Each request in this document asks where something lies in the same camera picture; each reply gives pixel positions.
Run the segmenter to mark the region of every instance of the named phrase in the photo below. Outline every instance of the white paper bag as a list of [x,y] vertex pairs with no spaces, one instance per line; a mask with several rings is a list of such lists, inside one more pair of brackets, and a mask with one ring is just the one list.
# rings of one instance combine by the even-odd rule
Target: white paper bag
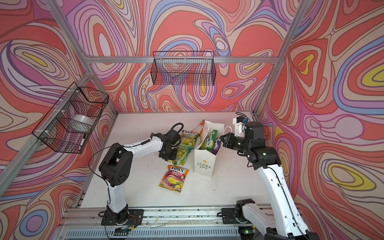
[[224,135],[224,124],[222,123],[213,123],[205,120],[203,133],[200,138],[200,143],[194,149],[195,155],[195,173],[212,177],[212,173],[215,167],[216,155],[211,153],[208,150],[199,150],[201,145],[203,144],[207,135],[211,134],[213,130],[217,130],[216,138]]

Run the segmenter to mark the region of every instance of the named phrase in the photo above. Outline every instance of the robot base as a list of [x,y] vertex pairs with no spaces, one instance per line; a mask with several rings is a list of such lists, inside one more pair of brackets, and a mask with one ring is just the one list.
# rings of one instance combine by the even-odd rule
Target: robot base
[[114,213],[108,206],[101,221],[102,226],[141,225],[143,209],[128,209],[128,205],[119,213]]

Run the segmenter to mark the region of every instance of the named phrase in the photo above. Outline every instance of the slotted metal panel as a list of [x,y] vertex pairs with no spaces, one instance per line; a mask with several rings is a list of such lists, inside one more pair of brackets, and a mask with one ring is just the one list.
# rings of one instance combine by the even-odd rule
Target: slotted metal panel
[[[129,233],[117,233],[114,236],[114,229],[107,229],[110,238],[145,239],[145,238],[196,238],[211,237],[220,239],[222,237],[240,236],[238,227],[156,227],[156,228],[136,228]],[[68,229],[65,239],[106,239],[104,228],[71,228]]]

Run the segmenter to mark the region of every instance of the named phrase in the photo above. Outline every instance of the wire basket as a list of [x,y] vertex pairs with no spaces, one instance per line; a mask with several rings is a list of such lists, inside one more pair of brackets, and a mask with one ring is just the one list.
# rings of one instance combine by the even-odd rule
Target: wire basket
[[41,134],[36,135],[37,126],[32,134],[55,152],[82,153],[108,100],[106,93],[94,88],[77,87]]
[[154,51],[153,85],[215,85],[213,51]]

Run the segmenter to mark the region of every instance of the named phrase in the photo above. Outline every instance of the orange candy bag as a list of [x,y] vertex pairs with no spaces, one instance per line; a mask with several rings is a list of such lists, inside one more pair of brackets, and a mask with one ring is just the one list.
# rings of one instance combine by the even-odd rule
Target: orange candy bag
[[183,167],[168,165],[168,172],[164,175],[159,186],[172,191],[181,192],[188,171],[188,169]]

